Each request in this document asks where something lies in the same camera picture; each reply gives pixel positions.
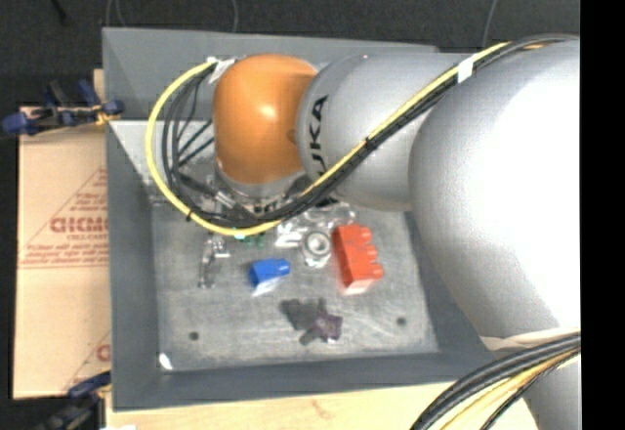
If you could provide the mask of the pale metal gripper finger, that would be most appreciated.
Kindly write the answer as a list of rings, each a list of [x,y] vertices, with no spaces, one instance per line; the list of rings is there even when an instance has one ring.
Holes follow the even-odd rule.
[[[204,242],[200,258],[198,287],[212,288],[229,258],[226,239],[223,236],[209,236]]]

